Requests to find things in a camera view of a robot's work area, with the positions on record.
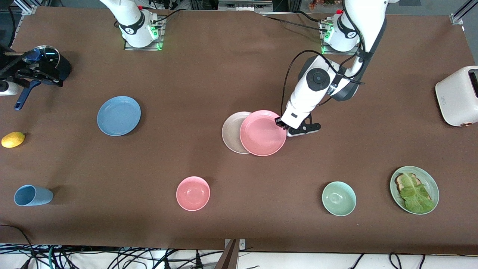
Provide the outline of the pink plate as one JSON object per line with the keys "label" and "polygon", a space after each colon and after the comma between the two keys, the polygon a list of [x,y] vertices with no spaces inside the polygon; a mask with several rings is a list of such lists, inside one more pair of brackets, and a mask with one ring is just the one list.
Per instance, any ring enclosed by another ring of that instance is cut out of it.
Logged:
{"label": "pink plate", "polygon": [[239,130],[243,147],[253,155],[273,155],[285,144],[286,130],[276,125],[278,114],[268,110],[252,112],[245,118]]}

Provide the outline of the blue plate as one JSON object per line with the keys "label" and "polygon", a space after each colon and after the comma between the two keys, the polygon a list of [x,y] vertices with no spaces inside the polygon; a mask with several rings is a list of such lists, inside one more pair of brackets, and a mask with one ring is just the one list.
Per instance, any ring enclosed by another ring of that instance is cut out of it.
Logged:
{"label": "blue plate", "polygon": [[139,124],[140,104],[128,96],[116,96],[104,102],[97,113],[97,125],[108,136],[124,136]]}

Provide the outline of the dark blue saucepan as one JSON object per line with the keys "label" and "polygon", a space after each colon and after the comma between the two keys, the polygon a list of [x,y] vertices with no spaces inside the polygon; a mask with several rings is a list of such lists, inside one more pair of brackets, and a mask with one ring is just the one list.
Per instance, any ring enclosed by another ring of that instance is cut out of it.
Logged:
{"label": "dark blue saucepan", "polygon": [[[64,82],[69,77],[69,75],[71,73],[71,65],[70,65],[70,62],[65,58],[65,56],[63,56],[61,53],[60,53],[60,56],[61,56],[61,59],[60,59],[58,69],[60,70],[60,78]],[[29,94],[31,93],[31,90],[34,87],[37,87],[41,84],[46,84],[46,83],[43,83],[43,82],[40,82],[40,81],[37,81],[37,80],[31,80],[31,79],[27,79],[27,80],[30,80],[30,87],[28,89],[23,89],[22,92],[20,93],[19,98],[14,105],[14,109],[16,111],[19,111],[23,108],[24,104],[26,103],[27,98],[29,97]]]}

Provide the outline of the beige plate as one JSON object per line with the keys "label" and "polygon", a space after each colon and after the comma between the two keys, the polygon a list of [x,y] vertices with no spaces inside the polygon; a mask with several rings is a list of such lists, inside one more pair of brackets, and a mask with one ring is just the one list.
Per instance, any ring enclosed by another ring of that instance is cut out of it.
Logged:
{"label": "beige plate", "polygon": [[249,154],[250,152],[244,148],[240,140],[240,128],[243,121],[251,114],[251,112],[236,112],[229,116],[221,130],[222,140],[229,150],[238,154]]}

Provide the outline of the yellow lemon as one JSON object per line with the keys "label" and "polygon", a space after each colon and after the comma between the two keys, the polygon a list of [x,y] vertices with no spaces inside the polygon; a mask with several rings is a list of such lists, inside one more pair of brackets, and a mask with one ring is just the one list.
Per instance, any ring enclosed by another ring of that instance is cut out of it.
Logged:
{"label": "yellow lemon", "polygon": [[11,132],[1,139],[1,145],[4,148],[15,148],[24,142],[25,137],[22,132]]}

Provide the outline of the brown table cover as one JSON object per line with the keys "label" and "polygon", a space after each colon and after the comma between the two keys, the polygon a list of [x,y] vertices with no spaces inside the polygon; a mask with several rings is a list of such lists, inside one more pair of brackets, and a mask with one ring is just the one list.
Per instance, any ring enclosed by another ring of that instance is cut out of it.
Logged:
{"label": "brown table cover", "polygon": [[[182,11],[166,24],[161,51],[125,51],[106,9],[39,7],[13,49],[56,47],[72,71],[63,87],[40,85],[25,106],[0,97],[0,243],[221,249],[246,239],[253,251],[478,255],[478,124],[447,125],[435,84],[474,63],[464,31],[447,16],[388,15],[361,85],[346,102],[316,108],[321,130],[288,138],[275,154],[236,154],[222,140],[240,111],[280,112],[283,80],[297,53],[316,50],[312,30],[254,12]],[[98,128],[116,96],[135,99],[139,124],[124,136]],[[440,201],[419,216],[391,197],[398,168],[415,166]],[[179,183],[198,176],[210,199],[186,211]],[[322,192],[345,182],[357,205],[329,213]],[[17,206],[19,187],[53,192]]]}

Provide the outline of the green bowl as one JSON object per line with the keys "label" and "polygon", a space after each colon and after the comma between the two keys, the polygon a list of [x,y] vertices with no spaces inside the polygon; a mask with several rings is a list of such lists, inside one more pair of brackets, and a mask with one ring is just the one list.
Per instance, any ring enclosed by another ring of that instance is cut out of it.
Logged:
{"label": "green bowl", "polygon": [[345,182],[330,182],[324,188],[321,198],[324,208],[339,217],[348,216],[357,205],[354,190]]}

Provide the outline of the toast slice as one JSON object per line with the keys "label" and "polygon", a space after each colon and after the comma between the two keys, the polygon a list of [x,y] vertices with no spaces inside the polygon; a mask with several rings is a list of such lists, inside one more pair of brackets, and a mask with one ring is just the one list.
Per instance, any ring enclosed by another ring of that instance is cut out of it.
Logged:
{"label": "toast slice", "polygon": [[414,173],[401,173],[395,179],[395,183],[399,192],[402,192],[405,188],[415,189],[423,183]]}

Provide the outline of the pink bowl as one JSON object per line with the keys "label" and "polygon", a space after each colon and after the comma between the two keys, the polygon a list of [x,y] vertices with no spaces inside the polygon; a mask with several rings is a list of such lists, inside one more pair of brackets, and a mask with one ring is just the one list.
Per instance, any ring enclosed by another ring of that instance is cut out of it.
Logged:
{"label": "pink bowl", "polygon": [[201,177],[187,177],[179,183],[176,199],[179,206],[186,211],[201,210],[210,199],[210,186]]}

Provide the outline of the blue cup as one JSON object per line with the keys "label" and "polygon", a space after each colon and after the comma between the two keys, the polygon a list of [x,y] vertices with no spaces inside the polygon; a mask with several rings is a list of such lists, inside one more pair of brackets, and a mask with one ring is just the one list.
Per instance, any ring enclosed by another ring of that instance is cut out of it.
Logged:
{"label": "blue cup", "polygon": [[14,194],[14,202],[17,206],[39,206],[50,203],[53,200],[54,194],[49,189],[34,186],[24,185],[19,187]]}

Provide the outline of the green lettuce leaf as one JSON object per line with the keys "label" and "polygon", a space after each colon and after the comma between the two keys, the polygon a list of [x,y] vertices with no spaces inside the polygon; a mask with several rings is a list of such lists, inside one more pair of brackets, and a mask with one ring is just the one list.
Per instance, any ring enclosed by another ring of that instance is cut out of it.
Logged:
{"label": "green lettuce leaf", "polygon": [[435,203],[423,184],[415,189],[405,188],[399,194],[404,201],[405,209],[412,213],[428,213],[435,207]]}

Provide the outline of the green plate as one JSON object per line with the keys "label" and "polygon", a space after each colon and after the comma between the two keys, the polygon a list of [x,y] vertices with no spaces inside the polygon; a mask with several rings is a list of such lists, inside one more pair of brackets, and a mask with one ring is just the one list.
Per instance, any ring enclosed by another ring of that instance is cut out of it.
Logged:
{"label": "green plate", "polygon": [[[428,172],[415,166],[403,166],[398,168],[395,172],[393,172],[390,179],[389,189],[390,189],[391,197],[394,199],[396,204],[399,207],[401,207],[401,209],[404,209],[406,212],[412,213],[411,211],[408,211],[407,209],[405,209],[404,201],[401,198],[395,183],[396,177],[398,177],[401,173],[405,173],[405,172],[414,173],[421,180],[421,182],[425,186],[425,189],[428,191],[429,195],[431,196],[432,201],[435,203],[435,207],[434,207],[435,209],[440,201],[440,192],[439,192],[438,185]],[[412,214],[422,216],[427,213],[424,213],[424,214],[412,213]]]}

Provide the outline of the white toaster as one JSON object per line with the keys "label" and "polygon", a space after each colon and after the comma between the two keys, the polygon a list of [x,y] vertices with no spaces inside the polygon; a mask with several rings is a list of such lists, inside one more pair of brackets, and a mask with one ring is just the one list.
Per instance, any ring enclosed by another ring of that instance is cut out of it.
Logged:
{"label": "white toaster", "polygon": [[478,123],[478,66],[459,69],[435,86],[444,121],[455,127]]}

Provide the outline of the aluminium frame profile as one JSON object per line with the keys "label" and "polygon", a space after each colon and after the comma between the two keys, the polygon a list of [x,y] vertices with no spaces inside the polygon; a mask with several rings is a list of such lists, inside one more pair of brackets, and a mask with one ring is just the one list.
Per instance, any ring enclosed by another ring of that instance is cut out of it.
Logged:
{"label": "aluminium frame profile", "polygon": [[31,15],[37,7],[42,6],[43,0],[13,0],[20,10],[22,15]]}
{"label": "aluminium frame profile", "polygon": [[478,0],[466,0],[454,13],[450,15],[452,25],[463,25],[463,18],[474,7],[478,5]]}

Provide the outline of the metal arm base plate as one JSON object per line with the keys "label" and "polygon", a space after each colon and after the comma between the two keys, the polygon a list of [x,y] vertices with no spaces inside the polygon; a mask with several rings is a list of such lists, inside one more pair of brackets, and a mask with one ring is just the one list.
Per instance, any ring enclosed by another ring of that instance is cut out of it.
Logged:
{"label": "metal arm base plate", "polygon": [[323,30],[320,34],[321,50],[323,54],[352,56],[358,49],[359,37],[345,38],[343,34],[335,29],[333,25],[333,16],[321,19],[319,29]]}
{"label": "metal arm base plate", "polygon": [[128,51],[161,51],[164,44],[165,35],[165,22],[157,22],[146,27],[148,31],[148,38],[151,39],[151,43],[144,47],[134,47],[125,40],[124,50]]}

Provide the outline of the brown wooden post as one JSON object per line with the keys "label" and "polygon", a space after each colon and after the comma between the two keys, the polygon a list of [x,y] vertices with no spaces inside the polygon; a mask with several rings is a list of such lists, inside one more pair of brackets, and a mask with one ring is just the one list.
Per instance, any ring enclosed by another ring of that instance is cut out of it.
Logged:
{"label": "brown wooden post", "polygon": [[240,239],[229,240],[214,269],[237,269],[239,251]]}

